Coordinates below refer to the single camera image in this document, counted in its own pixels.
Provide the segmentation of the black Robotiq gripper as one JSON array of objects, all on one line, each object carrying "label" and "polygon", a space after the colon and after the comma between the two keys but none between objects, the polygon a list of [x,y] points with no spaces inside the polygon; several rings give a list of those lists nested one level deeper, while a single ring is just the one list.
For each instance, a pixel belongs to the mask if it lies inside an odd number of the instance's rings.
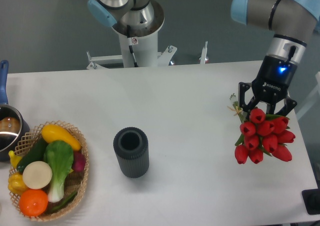
[{"label": "black Robotiq gripper", "polygon": [[[287,116],[297,102],[288,96],[288,88],[298,66],[272,56],[265,56],[252,83],[238,83],[238,103],[245,112],[245,119],[259,102],[267,103],[266,114]],[[253,97],[246,103],[246,92],[252,87]],[[276,103],[284,99],[283,107],[275,112]]]}]

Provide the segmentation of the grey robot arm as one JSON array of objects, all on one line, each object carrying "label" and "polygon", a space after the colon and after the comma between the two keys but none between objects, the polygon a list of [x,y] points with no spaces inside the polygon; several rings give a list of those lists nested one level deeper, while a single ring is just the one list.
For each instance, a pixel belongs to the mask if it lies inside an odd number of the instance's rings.
[{"label": "grey robot arm", "polygon": [[274,32],[256,78],[238,85],[238,105],[249,117],[260,103],[266,113],[287,116],[297,105],[288,88],[320,19],[320,0],[232,0],[231,18]]}]

